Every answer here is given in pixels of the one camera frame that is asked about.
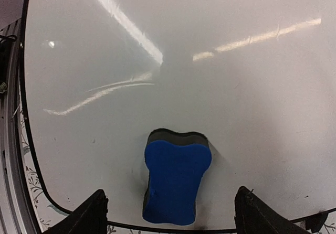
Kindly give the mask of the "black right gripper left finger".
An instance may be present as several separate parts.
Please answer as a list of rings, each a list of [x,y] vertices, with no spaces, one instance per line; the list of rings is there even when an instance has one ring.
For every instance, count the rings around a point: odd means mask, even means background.
[[[106,234],[108,198],[102,189],[95,191],[64,220],[44,234]]]

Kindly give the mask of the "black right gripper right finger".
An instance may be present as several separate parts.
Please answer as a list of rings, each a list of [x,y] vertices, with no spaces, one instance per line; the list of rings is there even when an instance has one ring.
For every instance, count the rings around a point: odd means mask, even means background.
[[[245,186],[239,187],[234,205],[237,233],[310,233],[311,227],[307,221],[294,224]]]

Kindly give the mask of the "blue whiteboard eraser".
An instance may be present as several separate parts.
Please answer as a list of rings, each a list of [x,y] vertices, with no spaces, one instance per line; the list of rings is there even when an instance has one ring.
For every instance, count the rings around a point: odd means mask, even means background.
[[[144,150],[149,171],[142,217],[152,224],[187,226],[196,219],[196,197],[212,153],[204,134],[152,131]]]

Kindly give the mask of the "white whiteboard black frame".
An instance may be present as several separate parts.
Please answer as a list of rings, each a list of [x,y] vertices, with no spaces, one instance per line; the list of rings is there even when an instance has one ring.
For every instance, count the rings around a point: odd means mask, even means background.
[[[200,132],[190,229],[234,227],[240,186],[287,219],[335,208],[335,0],[28,0],[31,152],[52,207],[95,190],[148,227],[144,149]]]

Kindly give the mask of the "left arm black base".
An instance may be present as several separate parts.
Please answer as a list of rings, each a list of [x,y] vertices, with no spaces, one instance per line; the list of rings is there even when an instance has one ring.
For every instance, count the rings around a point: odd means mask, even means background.
[[[11,57],[11,50],[13,43],[17,40],[17,36],[15,35],[9,35],[9,36],[4,36],[1,35],[1,54],[0,54],[0,67],[1,67],[1,95],[3,95],[7,89],[8,89],[8,84],[7,84],[7,71],[8,71],[8,66],[9,66],[9,60]]]

